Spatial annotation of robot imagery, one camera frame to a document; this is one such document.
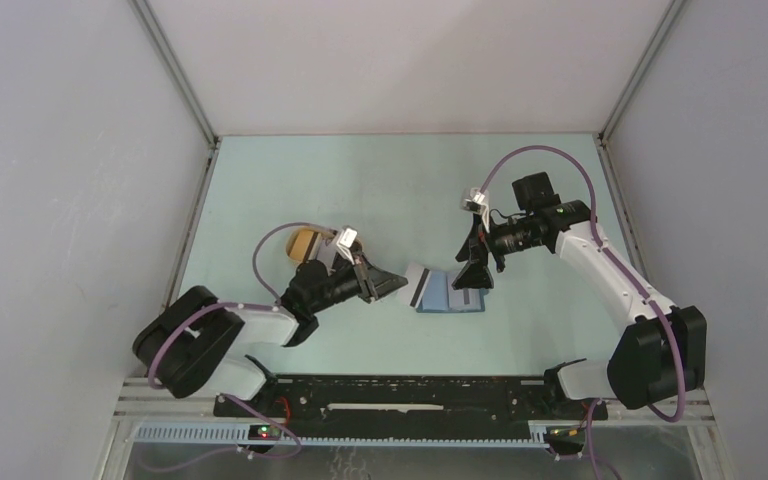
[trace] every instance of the white table surface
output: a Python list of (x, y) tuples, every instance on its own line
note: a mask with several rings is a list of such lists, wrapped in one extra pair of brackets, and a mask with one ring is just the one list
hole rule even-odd
[[(396, 273), (411, 261), (456, 269), (471, 225), (459, 209), (463, 189), (480, 186), (502, 156), (530, 144), (563, 149), (584, 165), (599, 221), (621, 247), (589, 134), (225, 137), (181, 292), (205, 285), (222, 300), (271, 303), (252, 273), (252, 250), (267, 231), (292, 221), (352, 225), (370, 260)], [(496, 176), (491, 205), (515, 212), (510, 183), (539, 171), (563, 201), (588, 201), (566, 160), (527, 152)], [(289, 233), (275, 235), (259, 261), (279, 292), (294, 271), (283, 251)], [(372, 305), (352, 299), (321, 312), (319, 329), (302, 345), (257, 345), (251, 353), (274, 372), (309, 374), (542, 374), (564, 361), (610, 357), (619, 333), (583, 279), (545, 247), (508, 256), (507, 270), (494, 277), (484, 313), (418, 314), (395, 295)]]

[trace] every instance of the gray floor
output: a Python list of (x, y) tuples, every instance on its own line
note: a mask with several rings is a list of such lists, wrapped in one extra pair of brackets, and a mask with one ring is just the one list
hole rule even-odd
[[(597, 455), (610, 461), (625, 480), (699, 479), (690, 440), (683, 428), (601, 428), (594, 435)], [(151, 474), (134, 462), (167, 466), (216, 448), (204, 445), (139, 444), (126, 478), (163, 479), (333, 479), (333, 480), (522, 480), (594, 478), (587, 461), (553, 462), (537, 449), (454, 448), (307, 448), (289, 460), (247, 460), (233, 453), (217, 455), (189, 468)], [(605, 472), (605, 479), (611, 474)]]

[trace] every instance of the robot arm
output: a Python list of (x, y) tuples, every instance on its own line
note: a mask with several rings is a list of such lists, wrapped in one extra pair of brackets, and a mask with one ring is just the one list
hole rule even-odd
[(150, 368), (157, 363), (156, 378), (176, 398), (201, 391), (251, 400), (275, 378), (246, 345), (299, 345), (319, 327), (317, 313), (352, 297), (371, 303), (407, 284), (370, 263), (356, 236), (344, 227), (329, 242), (333, 253), (302, 263), (279, 305), (219, 303), (207, 288), (191, 288), (137, 336), (134, 354)]
[[(453, 287), (492, 288), (490, 256), (501, 273), (505, 255), (545, 245), (585, 278), (622, 334), (609, 361), (580, 360), (548, 370), (546, 379), (556, 385), (559, 395), (574, 400), (617, 398), (629, 409), (676, 395), (675, 364), (652, 302), (663, 309), (676, 337), (686, 389), (700, 387), (705, 377), (707, 327), (699, 310), (679, 309), (614, 255), (602, 227), (591, 225), (590, 209), (577, 200), (561, 203), (545, 173), (520, 179), (513, 187), (524, 213), (505, 224), (482, 215), (489, 208), (486, 197), (478, 199), (470, 191), (464, 199), (462, 205), (473, 213), (473, 226), (456, 257), (467, 264)], [(646, 297), (632, 278), (645, 288)]]

